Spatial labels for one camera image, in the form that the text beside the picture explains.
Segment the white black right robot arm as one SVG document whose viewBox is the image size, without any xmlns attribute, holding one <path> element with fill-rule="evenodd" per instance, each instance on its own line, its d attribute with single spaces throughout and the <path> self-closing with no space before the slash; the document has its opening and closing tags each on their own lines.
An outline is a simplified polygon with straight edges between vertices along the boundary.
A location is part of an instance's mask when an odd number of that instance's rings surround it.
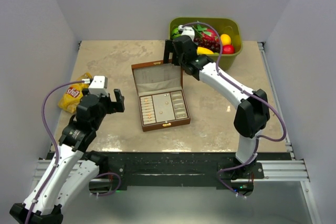
<svg viewBox="0 0 336 224">
<path fill-rule="evenodd" d="M 246 87 L 223 71 L 211 57 L 199 55 L 196 43 L 187 35 L 165 41 L 163 63 L 180 66 L 187 75 L 220 93 L 236 109 L 234 127 L 239 142 L 234 173 L 246 178 L 253 171 L 251 162 L 257 156 L 257 138 L 270 119 L 266 92 Z"/>
</svg>

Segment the brown ring earring tray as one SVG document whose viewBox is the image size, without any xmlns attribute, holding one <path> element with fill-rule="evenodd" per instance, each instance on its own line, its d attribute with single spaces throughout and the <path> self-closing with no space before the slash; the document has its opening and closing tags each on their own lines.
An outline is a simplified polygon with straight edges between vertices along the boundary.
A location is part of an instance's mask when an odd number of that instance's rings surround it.
<svg viewBox="0 0 336 224">
<path fill-rule="evenodd" d="M 143 126 L 172 126 L 181 122 L 189 124 L 190 115 L 184 92 L 180 90 L 165 91 L 139 96 L 140 114 Z"/>
</svg>

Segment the brown jewelry box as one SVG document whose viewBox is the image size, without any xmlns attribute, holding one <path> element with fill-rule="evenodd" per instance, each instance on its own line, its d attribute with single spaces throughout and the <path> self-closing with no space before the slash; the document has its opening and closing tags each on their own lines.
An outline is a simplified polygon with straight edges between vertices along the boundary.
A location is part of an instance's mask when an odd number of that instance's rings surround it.
<svg viewBox="0 0 336 224">
<path fill-rule="evenodd" d="M 180 66 L 158 60 L 134 64 L 131 69 L 144 132 L 190 124 Z"/>
</svg>

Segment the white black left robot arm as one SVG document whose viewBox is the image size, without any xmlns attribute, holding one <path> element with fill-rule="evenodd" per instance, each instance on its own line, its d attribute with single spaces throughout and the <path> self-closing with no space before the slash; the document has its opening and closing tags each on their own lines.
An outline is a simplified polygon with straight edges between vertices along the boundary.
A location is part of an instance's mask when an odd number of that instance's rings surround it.
<svg viewBox="0 0 336 224">
<path fill-rule="evenodd" d="M 114 95 L 116 100 L 111 101 L 105 89 L 84 90 L 41 180 L 23 203 L 10 209 L 18 223 L 62 223 L 65 207 L 92 179 L 116 177 L 121 184 L 120 175 L 109 171 L 106 156 L 86 153 L 104 117 L 124 112 L 124 96 L 119 89 Z"/>
</svg>

